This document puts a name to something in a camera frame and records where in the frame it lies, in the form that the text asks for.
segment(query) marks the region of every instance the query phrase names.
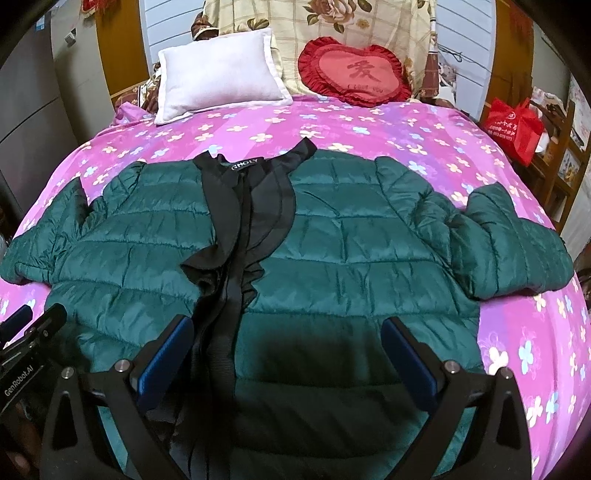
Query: metal screw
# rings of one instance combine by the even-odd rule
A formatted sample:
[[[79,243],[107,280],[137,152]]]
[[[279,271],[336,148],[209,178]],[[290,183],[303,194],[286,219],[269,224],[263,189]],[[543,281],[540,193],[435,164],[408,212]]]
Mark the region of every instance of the metal screw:
[[[511,368],[503,367],[501,368],[501,375],[509,380],[510,378],[513,378],[513,371]]]
[[[73,377],[75,372],[76,371],[72,367],[65,367],[65,369],[61,371],[61,377],[67,380],[68,378]]]
[[[119,373],[125,372],[130,366],[129,360],[127,359],[122,359],[122,360],[117,360],[115,362],[115,370],[117,370]]]
[[[447,370],[451,374],[457,374],[462,369],[462,367],[460,367],[460,364],[457,363],[455,360],[448,360],[443,364],[443,366],[445,367],[445,370]]]

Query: jacket label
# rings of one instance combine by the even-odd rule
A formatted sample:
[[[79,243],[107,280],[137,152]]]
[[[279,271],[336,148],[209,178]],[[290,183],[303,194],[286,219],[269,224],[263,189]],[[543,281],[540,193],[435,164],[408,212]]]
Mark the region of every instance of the jacket label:
[[[233,170],[233,171],[242,170],[243,168],[248,168],[251,165],[254,165],[259,160],[262,160],[262,159],[263,159],[263,157],[247,158],[246,160],[242,160],[242,161],[239,161],[239,162],[237,162],[235,164],[232,164],[232,166],[230,167],[230,169]]]

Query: red shopping bag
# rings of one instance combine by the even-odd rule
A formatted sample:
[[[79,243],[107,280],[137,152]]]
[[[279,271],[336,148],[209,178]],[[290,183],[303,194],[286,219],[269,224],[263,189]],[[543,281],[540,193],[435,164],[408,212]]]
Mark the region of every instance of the red shopping bag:
[[[535,148],[544,132],[544,124],[535,112],[529,109],[529,104],[530,99],[526,98],[517,107],[511,108],[495,98],[484,122],[484,130],[505,154],[526,167],[531,163]]]

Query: pink floral bedsheet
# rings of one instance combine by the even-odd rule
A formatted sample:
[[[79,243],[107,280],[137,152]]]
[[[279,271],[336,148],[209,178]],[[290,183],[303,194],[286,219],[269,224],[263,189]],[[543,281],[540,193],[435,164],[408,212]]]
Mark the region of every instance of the pink floral bedsheet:
[[[284,108],[252,107],[195,114],[157,127],[145,111],[124,104],[115,125],[72,152],[55,170],[18,233],[32,227],[62,186],[80,177],[90,200],[133,161],[193,158],[203,150],[229,161],[272,157],[301,137],[319,148],[368,159],[389,155],[424,176],[462,207],[478,186],[501,182],[518,214],[551,226],[497,145],[451,109],[390,103],[375,109],[302,97]],[[0,280],[0,321],[27,303],[43,311],[49,288]],[[543,478],[569,444],[589,406],[591,367],[587,311],[578,281],[535,297],[511,296],[482,305],[478,342],[490,374],[508,365],[517,376],[530,428],[534,479]]]

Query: red ruffled pillow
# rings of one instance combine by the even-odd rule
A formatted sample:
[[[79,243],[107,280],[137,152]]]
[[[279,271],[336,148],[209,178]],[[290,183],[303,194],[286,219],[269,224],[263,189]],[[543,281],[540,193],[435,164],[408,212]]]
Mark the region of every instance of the red ruffled pillow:
[[[396,55],[379,45],[360,49],[319,37],[304,47],[298,69],[310,90],[351,105],[403,102],[412,94]]]

